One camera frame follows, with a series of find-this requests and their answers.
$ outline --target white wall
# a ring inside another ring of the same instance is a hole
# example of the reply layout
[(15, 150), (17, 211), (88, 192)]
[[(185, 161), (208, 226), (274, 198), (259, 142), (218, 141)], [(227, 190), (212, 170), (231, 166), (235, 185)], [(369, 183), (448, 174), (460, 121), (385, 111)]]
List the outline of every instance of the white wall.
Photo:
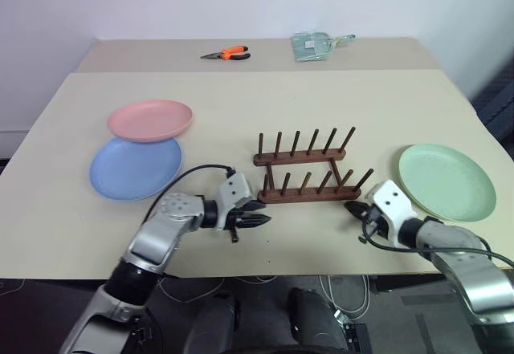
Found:
[(514, 47), (514, 0), (0, 0), (0, 137), (31, 126), (94, 38), (276, 38), (310, 28), (418, 37), (472, 97)]

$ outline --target orange pliers handle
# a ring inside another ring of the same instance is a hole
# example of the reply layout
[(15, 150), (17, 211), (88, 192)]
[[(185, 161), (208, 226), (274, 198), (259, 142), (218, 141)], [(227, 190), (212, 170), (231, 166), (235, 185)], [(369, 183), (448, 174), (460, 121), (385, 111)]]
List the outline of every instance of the orange pliers handle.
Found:
[(222, 49), (220, 57), (222, 59), (247, 59), (250, 57), (250, 53), (243, 53), (247, 50), (248, 47), (229, 47)]

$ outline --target wooden peg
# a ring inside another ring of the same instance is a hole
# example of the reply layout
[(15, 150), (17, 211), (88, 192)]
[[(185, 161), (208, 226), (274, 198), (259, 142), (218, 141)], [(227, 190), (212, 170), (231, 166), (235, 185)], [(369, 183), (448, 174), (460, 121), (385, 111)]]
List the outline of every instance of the wooden peg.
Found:
[(343, 177), (341, 179), (341, 181), (339, 182), (339, 184), (337, 185), (336, 192), (341, 191), (341, 189), (345, 186), (345, 184), (348, 181), (348, 179), (350, 178), (350, 176), (352, 176), (352, 173), (353, 173), (353, 169), (349, 169), (348, 172), (345, 174), (345, 177)]
[(355, 132), (355, 127), (352, 127), (350, 129), (350, 132), (348, 132), (348, 135), (346, 135), (345, 141), (343, 141), (343, 145), (339, 148), (339, 153), (343, 152), (343, 149), (345, 149), (345, 146), (350, 141), (350, 138), (352, 137), (354, 132)]
[(282, 132), (276, 134), (275, 157), (279, 155), (280, 141), (282, 140)]
[(308, 179), (311, 178), (311, 175), (312, 174), (310, 172), (307, 172), (307, 174), (305, 175), (304, 182), (302, 183), (302, 186), (300, 187), (300, 191), (298, 192), (300, 195), (302, 194), (302, 191), (304, 190), (304, 188), (307, 186)]
[(284, 183), (282, 184), (282, 190), (280, 190), (280, 196), (283, 196), (283, 195), (286, 194), (286, 189), (288, 188), (289, 177), (291, 177), (291, 174), (290, 173), (286, 173), (286, 177), (284, 179)]
[(332, 172), (334, 172), (334, 177), (339, 185), (341, 183), (341, 175), (339, 174), (339, 169), (337, 168), (337, 164), (334, 159), (330, 159), (330, 166), (332, 167)]
[(300, 138), (300, 131), (296, 131), (295, 140), (292, 142), (291, 157), (295, 156), (296, 145), (298, 144), (299, 138)]
[(264, 187), (263, 187), (263, 196), (267, 195), (267, 182), (269, 180), (269, 177), (267, 175), (264, 175)]
[(262, 133), (259, 134), (259, 159), (263, 154), (263, 138), (264, 135)]
[(327, 185), (328, 179), (332, 176), (332, 171), (328, 171), (326, 175), (324, 175), (324, 179), (321, 182), (321, 185), (318, 187), (316, 193), (321, 193), (323, 188)]
[(318, 132), (319, 131), (320, 131), (319, 129), (315, 130), (314, 134), (312, 135), (311, 144), (308, 145), (308, 150), (307, 150), (307, 154), (308, 155), (311, 154), (312, 147), (314, 146), (314, 141), (316, 141), (316, 138), (318, 137)]
[(275, 189), (275, 182), (273, 181), (273, 171), (271, 171), (271, 165), (266, 165), (266, 173), (269, 176), (270, 189)]
[(336, 131), (337, 131), (337, 128), (334, 128), (330, 132), (330, 136), (328, 137), (327, 144), (325, 144), (323, 152), (322, 152), (323, 154), (326, 154), (328, 147), (330, 147), (330, 143), (332, 143), (332, 140), (333, 140), (334, 136), (336, 135)]
[(373, 173), (373, 168), (368, 169), (368, 172), (366, 172), (362, 179), (357, 183), (357, 185), (353, 187), (352, 191), (357, 192), (357, 190), (362, 187), (365, 181), (368, 180), (368, 177), (371, 176), (371, 173)]

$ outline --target white cable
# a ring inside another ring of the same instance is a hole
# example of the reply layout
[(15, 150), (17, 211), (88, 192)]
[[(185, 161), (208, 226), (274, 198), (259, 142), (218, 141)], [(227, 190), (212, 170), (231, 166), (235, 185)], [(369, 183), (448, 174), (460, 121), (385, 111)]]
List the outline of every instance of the white cable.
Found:
[(11, 293), (16, 292), (16, 291), (20, 291), (24, 284), (25, 284), (25, 279), (22, 279), (22, 282), (18, 286), (18, 288), (15, 288), (14, 290), (9, 290), (9, 291), (3, 292), (3, 293), (0, 294), (0, 296), (11, 294)]
[(201, 298), (204, 298), (210, 294), (212, 294), (213, 292), (216, 292), (222, 285), (223, 283), (225, 282), (225, 278), (222, 278), (221, 282), (219, 283), (219, 285), (217, 285), (215, 288), (213, 288), (212, 290), (209, 290), (208, 292), (205, 292), (199, 296), (195, 296), (194, 298), (191, 298), (191, 299), (178, 299), (178, 298), (175, 298), (174, 296), (172, 296), (163, 286), (162, 286), (162, 283), (164, 282), (164, 279), (162, 279), (158, 284), (157, 286), (161, 289), (162, 293), (167, 297), (167, 298), (170, 298), (171, 300), (175, 301), (175, 302), (179, 302), (179, 303), (191, 303), (191, 302), (194, 302), (195, 300), (199, 300)]
[(369, 310), (370, 293), (369, 293), (369, 278), (368, 278), (367, 275), (362, 275), (362, 282), (364, 283), (364, 299), (362, 300), (361, 306), (359, 306), (355, 310), (346, 310), (343, 307), (340, 307), (335, 302), (334, 296), (333, 296), (333, 293), (332, 293), (332, 282), (331, 282), (331, 279), (330, 279), (330, 275), (328, 275), (328, 292), (329, 292), (330, 295), (327, 293), (326, 289), (324, 288), (323, 279), (321, 278), (321, 275), (318, 275), (318, 279), (320, 281), (321, 290), (323, 291), (324, 296), (327, 297), (327, 299), (332, 303), (332, 305), (336, 309), (344, 312), (345, 314), (353, 314), (353, 313), (359, 312), (360, 310), (362, 310), (364, 308), (364, 311), (359, 316), (355, 316), (355, 317), (353, 317), (353, 316), (350, 317), (349, 316), (349, 318), (351, 320), (355, 320), (355, 319), (361, 318)]
[(366, 278), (364, 275), (362, 275), (362, 283), (364, 285), (364, 299), (362, 300), (362, 304), (361, 306), (359, 306), (358, 308), (356, 308), (355, 310), (345, 310), (343, 307), (339, 306), (336, 301), (334, 300), (334, 295), (332, 293), (332, 280), (330, 279), (330, 275), (328, 276), (328, 291), (330, 293), (330, 298), (332, 299), (332, 303), (336, 306), (336, 308), (338, 308), (339, 310), (343, 311), (344, 313), (346, 314), (354, 314), (356, 312), (359, 312), (360, 310), (362, 310), (363, 308), (366, 307), (366, 303), (367, 303), (367, 300), (368, 300), (368, 296), (369, 296), (369, 290), (368, 290), (368, 286), (366, 284)]
[(257, 280), (259, 280), (258, 282), (252, 282), (251, 280), (246, 280), (246, 279), (243, 279), (243, 278), (240, 278), (240, 277), (235, 277), (235, 279), (237, 279), (238, 281), (240, 282), (244, 282), (244, 283), (248, 283), (248, 284), (265, 284), (265, 283), (269, 283), (269, 282), (272, 282), (276, 279), (276, 276), (273, 276), (271, 277), (270, 279), (261, 279), (260, 277), (256, 276), (255, 277)]
[(359, 315), (351, 318), (351, 320), (357, 320), (359, 318), (362, 318), (366, 312), (369, 310), (369, 305), (371, 304), (370, 298), (369, 298), (369, 277), (366, 275), (366, 280), (368, 281), (368, 305), (366, 306), (366, 309)]

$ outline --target green plate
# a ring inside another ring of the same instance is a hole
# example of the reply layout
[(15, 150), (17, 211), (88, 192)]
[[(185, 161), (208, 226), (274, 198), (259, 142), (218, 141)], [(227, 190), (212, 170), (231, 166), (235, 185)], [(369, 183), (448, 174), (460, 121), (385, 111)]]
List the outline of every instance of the green plate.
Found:
[(437, 144), (417, 144), (400, 157), (400, 180), (424, 210), (457, 222), (477, 222), (495, 209), (496, 191), (468, 156)]

